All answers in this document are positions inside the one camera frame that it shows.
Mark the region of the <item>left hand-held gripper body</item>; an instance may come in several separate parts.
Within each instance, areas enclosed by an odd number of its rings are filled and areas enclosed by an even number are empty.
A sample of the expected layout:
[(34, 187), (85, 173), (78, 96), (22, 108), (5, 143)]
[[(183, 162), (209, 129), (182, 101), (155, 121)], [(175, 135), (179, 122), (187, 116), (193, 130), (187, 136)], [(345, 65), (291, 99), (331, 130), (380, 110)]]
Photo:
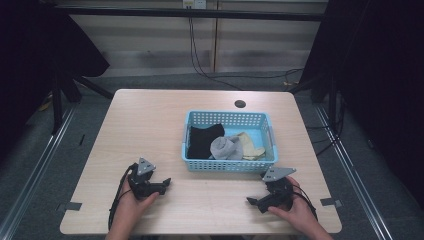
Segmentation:
[(141, 157), (128, 177), (129, 186), (137, 200), (150, 196), (152, 193), (160, 191), (158, 183), (151, 183), (150, 178), (156, 166)]

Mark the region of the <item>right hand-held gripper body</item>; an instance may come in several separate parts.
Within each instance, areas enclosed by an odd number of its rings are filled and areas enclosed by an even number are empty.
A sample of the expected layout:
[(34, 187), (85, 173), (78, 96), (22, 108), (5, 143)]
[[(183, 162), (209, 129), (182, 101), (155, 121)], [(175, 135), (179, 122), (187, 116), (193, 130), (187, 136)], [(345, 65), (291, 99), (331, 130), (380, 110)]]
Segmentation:
[(295, 168), (284, 168), (271, 166), (263, 174), (262, 180), (266, 184), (269, 194), (264, 202), (270, 202), (271, 206), (292, 205), (293, 186), (287, 176), (294, 173)]

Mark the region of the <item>person's left hand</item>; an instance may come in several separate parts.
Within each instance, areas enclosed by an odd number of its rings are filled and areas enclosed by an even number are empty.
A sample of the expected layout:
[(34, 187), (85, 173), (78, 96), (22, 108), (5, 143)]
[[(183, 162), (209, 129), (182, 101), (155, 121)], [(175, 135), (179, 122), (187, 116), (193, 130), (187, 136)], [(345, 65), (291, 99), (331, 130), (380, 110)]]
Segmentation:
[(159, 194), (155, 192), (147, 198), (137, 200), (131, 191), (128, 181), (125, 181), (119, 196), (119, 203), (111, 229), (121, 234), (130, 233), (144, 212), (155, 202), (158, 196)]

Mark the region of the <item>person's right hand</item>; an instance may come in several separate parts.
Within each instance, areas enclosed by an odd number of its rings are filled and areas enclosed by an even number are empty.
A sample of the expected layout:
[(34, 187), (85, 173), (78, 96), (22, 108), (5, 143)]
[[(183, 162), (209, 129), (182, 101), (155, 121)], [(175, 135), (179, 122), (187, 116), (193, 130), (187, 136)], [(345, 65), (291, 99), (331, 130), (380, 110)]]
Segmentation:
[(290, 176), (287, 179), (293, 185), (293, 190), (295, 191), (292, 197), (292, 207), (289, 210), (284, 210), (282, 207), (270, 206), (268, 211), (286, 220), (297, 231), (305, 235), (313, 235), (319, 224), (307, 202), (300, 197), (299, 183)]

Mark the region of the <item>light blue plastic basket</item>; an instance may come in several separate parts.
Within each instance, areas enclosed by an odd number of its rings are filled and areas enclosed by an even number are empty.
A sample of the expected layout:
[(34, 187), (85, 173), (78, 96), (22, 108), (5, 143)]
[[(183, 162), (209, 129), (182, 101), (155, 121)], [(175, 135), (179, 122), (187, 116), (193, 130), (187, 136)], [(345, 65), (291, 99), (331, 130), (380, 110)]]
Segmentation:
[[(258, 160), (189, 158), (188, 151), (192, 146), (191, 128), (207, 129), (215, 124), (223, 126), (226, 136), (245, 132), (253, 140), (255, 147), (265, 149), (264, 155)], [(189, 171), (265, 172), (278, 162), (278, 150), (270, 117), (261, 112), (188, 111), (181, 156)]]

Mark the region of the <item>cream yellow sock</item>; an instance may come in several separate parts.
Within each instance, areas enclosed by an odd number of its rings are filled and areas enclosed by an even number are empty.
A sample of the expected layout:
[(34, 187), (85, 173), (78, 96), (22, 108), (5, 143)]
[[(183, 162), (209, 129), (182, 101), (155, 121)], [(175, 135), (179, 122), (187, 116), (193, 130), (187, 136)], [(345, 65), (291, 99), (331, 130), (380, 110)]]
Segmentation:
[(246, 132), (237, 134), (237, 137), (242, 145), (243, 159), (259, 160), (265, 155), (265, 148), (256, 147), (253, 140)]

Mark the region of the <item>grey tape strip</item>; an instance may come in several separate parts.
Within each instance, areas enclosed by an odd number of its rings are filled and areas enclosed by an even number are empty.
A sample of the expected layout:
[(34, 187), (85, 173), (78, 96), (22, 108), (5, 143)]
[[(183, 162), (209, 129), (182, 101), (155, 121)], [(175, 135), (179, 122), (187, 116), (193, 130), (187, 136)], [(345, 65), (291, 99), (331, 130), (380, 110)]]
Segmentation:
[(81, 208), (81, 203), (68, 202), (59, 204), (56, 208), (57, 211), (66, 212), (66, 211), (79, 211)]
[(340, 200), (335, 200), (333, 198), (324, 198), (320, 199), (322, 206), (334, 206), (336, 208), (342, 206), (342, 202)]

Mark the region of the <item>black sock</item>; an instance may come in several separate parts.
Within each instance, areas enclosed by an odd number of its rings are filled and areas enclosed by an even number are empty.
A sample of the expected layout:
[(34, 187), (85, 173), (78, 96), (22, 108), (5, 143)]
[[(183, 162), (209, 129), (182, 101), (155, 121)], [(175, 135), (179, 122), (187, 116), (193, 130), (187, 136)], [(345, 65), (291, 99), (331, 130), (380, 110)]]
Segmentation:
[(212, 156), (210, 146), (212, 142), (225, 135), (221, 124), (215, 124), (208, 128), (191, 127), (189, 133), (188, 159), (209, 159)]

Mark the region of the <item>grey sock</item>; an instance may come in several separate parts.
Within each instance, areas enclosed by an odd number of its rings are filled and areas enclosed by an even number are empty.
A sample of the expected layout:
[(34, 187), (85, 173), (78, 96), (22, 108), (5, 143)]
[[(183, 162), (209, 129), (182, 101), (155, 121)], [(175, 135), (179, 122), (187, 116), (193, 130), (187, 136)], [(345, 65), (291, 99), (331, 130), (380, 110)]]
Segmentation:
[(210, 145), (210, 152), (217, 160), (241, 160), (243, 147), (238, 136), (221, 136)]

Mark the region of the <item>black metal stand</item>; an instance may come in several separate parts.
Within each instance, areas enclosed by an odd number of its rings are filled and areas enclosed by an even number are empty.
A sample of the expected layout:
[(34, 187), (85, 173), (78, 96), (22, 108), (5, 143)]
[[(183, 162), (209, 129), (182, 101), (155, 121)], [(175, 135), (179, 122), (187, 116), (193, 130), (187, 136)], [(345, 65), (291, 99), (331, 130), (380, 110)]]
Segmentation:
[(63, 124), (62, 94), (65, 94), (65, 97), (71, 103), (78, 103), (82, 99), (77, 84), (81, 84), (107, 99), (112, 99), (114, 97), (112, 92), (98, 86), (83, 76), (69, 72), (56, 71), (52, 78), (52, 103), (54, 113), (53, 135), (59, 131)]
[(311, 99), (314, 103), (321, 103), (328, 96), (328, 117), (331, 129), (336, 128), (336, 97), (337, 81), (333, 74), (318, 73), (312, 77), (301, 78), (300, 83), (289, 90), (291, 94), (297, 94), (300, 91), (312, 91)]

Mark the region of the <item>black curtain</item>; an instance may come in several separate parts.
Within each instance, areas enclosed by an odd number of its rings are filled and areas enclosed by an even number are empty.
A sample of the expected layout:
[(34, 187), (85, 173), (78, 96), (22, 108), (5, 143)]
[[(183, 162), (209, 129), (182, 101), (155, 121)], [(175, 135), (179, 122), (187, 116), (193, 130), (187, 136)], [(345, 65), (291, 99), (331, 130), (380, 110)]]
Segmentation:
[(328, 0), (300, 84), (332, 89), (424, 210), (424, 0)]
[(56, 86), (81, 99), (74, 81), (109, 67), (66, 13), (40, 0), (0, 0), (0, 163), (24, 125)]

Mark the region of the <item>black horizontal bar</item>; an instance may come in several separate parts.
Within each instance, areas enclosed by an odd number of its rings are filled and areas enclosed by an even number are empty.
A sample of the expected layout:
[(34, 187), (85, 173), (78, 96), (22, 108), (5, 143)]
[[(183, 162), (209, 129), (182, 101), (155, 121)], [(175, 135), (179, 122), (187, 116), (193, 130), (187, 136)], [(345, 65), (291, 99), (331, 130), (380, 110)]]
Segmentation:
[(96, 6), (56, 6), (57, 11), (72, 15), (106, 15), (106, 16), (144, 16), (144, 17), (186, 17), (212, 19), (254, 19), (321, 22), (326, 20), (324, 14), (258, 12), (202, 9), (165, 9), (165, 8), (118, 8)]

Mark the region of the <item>metal floor rail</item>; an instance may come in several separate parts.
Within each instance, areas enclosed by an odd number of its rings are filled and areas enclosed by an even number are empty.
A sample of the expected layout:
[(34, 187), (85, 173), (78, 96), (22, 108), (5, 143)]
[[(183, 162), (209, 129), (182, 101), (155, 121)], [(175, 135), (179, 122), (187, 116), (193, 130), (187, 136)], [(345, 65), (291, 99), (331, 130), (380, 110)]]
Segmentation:
[(347, 150), (344, 147), (340, 137), (330, 128), (329, 116), (322, 105), (315, 107), (317, 115), (323, 125), (328, 138), (330, 139), (330, 146), (334, 149), (338, 159), (343, 166), (349, 181), (355, 191), (355, 194), (361, 203), (361, 206), (379, 240), (394, 240), (385, 219), (378, 210), (375, 202), (372, 200), (367, 188), (365, 187), (358, 171), (355, 168)]
[(53, 159), (57, 148), (59, 147), (62, 139), (67, 132), (68, 126), (71, 123), (75, 111), (77, 109), (76, 105), (72, 105), (65, 113), (62, 115), (62, 126), (53, 134), (42, 152), (42, 155), (39, 157), (37, 164), (35, 165), (34, 170), (31, 172), (31, 175), (27, 178), (27, 181), (18, 195), (17, 200), (9, 210), (6, 215), (3, 223), (0, 225), (0, 240), (12, 240), (35, 192), (38, 188), (41, 179), (43, 178), (47, 168)]

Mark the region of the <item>white wall socket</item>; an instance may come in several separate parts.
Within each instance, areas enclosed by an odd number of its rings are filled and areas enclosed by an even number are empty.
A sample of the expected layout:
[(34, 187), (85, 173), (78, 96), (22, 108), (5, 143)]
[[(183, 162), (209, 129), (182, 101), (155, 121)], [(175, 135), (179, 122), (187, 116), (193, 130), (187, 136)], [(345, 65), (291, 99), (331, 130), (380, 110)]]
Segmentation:
[(207, 8), (207, 1), (206, 0), (182, 0), (182, 6), (184, 9), (205, 10)]

